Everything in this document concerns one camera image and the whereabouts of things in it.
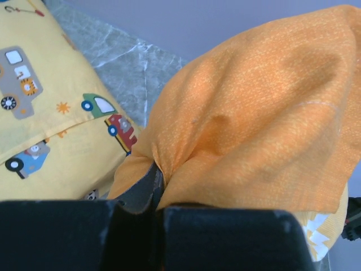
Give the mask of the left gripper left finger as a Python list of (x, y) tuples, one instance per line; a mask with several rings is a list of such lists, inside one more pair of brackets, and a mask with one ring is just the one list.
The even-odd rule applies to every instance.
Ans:
[(114, 200), (1, 203), (2, 270), (158, 270), (156, 165)]

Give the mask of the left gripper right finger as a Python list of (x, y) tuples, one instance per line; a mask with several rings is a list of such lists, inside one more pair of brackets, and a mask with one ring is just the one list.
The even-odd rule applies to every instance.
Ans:
[(303, 231), (286, 211), (169, 207), (165, 270), (314, 270)]

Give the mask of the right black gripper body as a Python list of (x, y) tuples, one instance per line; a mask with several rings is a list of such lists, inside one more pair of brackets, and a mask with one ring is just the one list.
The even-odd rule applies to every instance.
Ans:
[(342, 231), (342, 238), (355, 241), (361, 235), (360, 197), (349, 197), (346, 220)]

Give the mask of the orange Mickey Mouse pillowcase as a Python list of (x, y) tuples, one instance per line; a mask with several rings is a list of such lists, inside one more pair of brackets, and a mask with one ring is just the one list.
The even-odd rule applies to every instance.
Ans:
[(359, 160), (360, 8), (342, 5), (242, 32), (183, 67), (108, 196), (156, 164), (158, 209), (283, 209), (320, 261), (343, 230)]

